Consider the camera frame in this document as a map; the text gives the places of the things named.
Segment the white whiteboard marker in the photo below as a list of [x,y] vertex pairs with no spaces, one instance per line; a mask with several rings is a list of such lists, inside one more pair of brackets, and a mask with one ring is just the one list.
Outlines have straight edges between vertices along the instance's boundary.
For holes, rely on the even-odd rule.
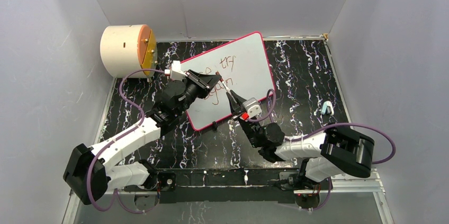
[[221,85],[223,86],[223,88],[226,90],[227,93],[231,94],[230,88],[227,86],[226,81],[223,79],[221,74],[218,71],[216,71],[215,74],[220,76]]

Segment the pink framed whiteboard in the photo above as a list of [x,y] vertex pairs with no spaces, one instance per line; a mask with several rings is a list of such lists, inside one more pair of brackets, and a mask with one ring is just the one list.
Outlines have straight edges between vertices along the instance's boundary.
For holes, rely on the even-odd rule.
[[[213,75],[219,72],[227,86],[241,97],[266,98],[274,79],[260,32],[253,32],[192,58],[181,61],[183,70]],[[197,99],[187,110],[195,131],[201,131],[231,115],[226,90],[221,83],[205,99]]]

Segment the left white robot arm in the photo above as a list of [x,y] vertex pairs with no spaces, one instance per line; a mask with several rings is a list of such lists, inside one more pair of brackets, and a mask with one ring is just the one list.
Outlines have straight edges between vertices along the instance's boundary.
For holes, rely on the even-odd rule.
[[141,117],[137,123],[98,144],[76,146],[64,171],[64,181],[84,205],[95,204],[107,191],[127,186],[155,190],[161,184],[160,174],[148,161],[118,163],[173,131],[194,101],[206,98],[220,80],[220,75],[192,70],[182,72],[180,78],[172,77],[155,95],[150,111],[138,107]]

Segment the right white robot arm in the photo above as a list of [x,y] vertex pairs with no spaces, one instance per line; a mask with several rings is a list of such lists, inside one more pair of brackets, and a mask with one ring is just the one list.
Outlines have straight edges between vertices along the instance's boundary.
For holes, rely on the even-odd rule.
[[333,124],[330,128],[302,137],[286,137],[276,122],[261,125],[256,118],[259,102],[246,100],[228,90],[232,118],[237,120],[252,147],[268,162],[301,158],[296,174],[283,175],[273,185],[281,190],[313,189],[330,177],[348,174],[358,178],[371,175],[374,140],[351,126]]

